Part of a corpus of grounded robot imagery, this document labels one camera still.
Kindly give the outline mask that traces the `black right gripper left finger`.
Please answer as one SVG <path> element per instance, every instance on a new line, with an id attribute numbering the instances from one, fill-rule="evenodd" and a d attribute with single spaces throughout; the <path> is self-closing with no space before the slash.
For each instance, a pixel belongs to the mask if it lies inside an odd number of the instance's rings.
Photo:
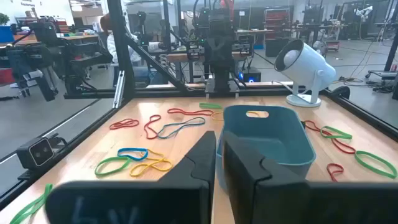
<path id="1" fill-rule="evenodd" d="M 74 181 L 45 203 L 49 223 L 210 223 L 216 136 L 207 131 L 158 181 Z"/>

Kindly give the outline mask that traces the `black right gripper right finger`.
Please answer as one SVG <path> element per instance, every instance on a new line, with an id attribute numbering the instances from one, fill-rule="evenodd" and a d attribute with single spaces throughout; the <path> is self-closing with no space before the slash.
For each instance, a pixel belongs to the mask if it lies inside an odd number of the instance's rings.
<path id="1" fill-rule="evenodd" d="M 311 182 L 223 135 L 223 168 L 236 223 L 397 224 L 397 184 Z"/>

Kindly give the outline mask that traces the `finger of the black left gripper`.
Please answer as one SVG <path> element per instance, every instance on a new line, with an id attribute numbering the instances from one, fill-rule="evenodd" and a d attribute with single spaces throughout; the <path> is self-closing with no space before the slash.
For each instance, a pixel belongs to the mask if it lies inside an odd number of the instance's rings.
<path id="1" fill-rule="evenodd" d="M 221 54 L 224 61 L 231 60 L 231 39 L 229 37 L 222 38 Z"/>
<path id="2" fill-rule="evenodd" d="M 220 59 L 220 49 L 221 49 L 221 37 L 216 36 L 213 39 L 213 60 Z"/>

